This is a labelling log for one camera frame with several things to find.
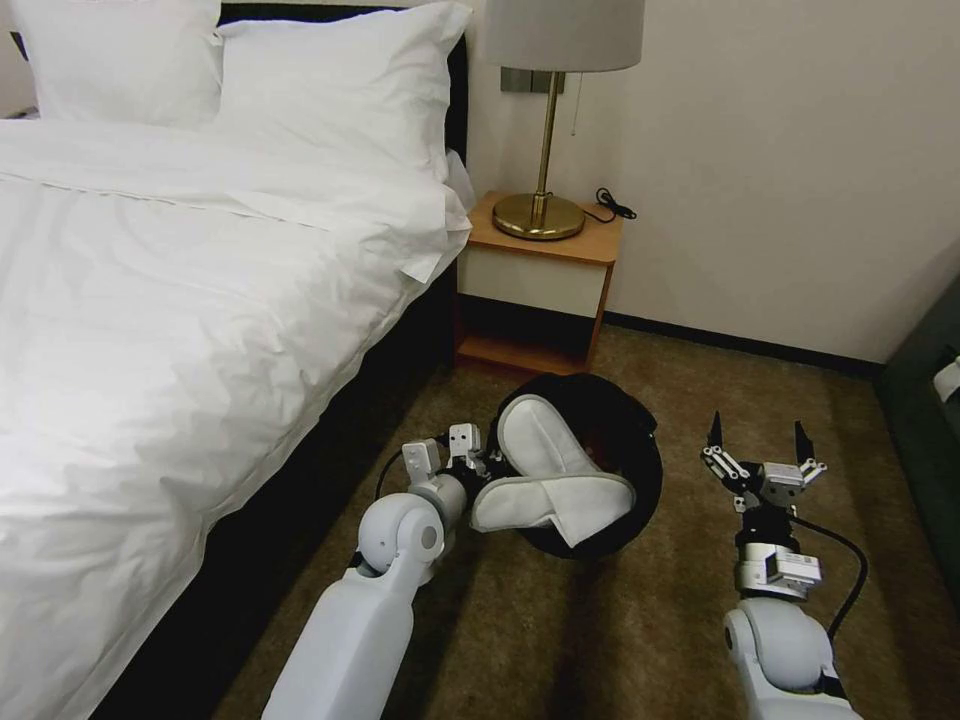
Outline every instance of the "black bed frame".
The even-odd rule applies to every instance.
[[[372,7],[227,4],[241,19],[332,22]],[[466,160],[467,50],[448,61],[447,146]],[[199,574],[94,713],[96,720],[209,718],[356,485],[453,348],[448,270],[369,353],[283,468],[211,533]],[[349,557],[344,557],[346,567]]]

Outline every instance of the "nightstand drawer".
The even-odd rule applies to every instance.
[[[465,295],[594,317],[607,268],[468,246],[458,263]]]

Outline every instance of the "white bedsheet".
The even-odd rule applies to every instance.
[[[0,122],[2,720],[93,711],[468,228],[349,157]]]

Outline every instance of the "white lamp shade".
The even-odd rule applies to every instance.
[[[599,72],[640,62],[644,0],[487,0],[485,59]]]

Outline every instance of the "floor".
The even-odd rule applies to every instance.
[[[464,531],[415,604],[416,627],[385,718],[743,718],[722,639],[732,586],[731,497],[700,464],[713,412],[749,460],[790,461],[803,420],[830,466],[801,513],[867,552],[866,589],[837,636],[841,677],[869,720],[957,717],[960,624],[925,542],[870,384],[837,373],[605,327],[594,371],[660,423],[664,493],[653,522],[620,554],[577,564],[516,533]],[[518,379],[477,367],[438,371],[381,462],[402,442],[453,422],[486,427]],[[402,470],[388,489],[404,486]],[[346,512],[276,613],[216,713],[259,718],[323,589],[343,573],[376,477]],[[856,562],[798,535],[824,563],[806,610],[829,621]]]

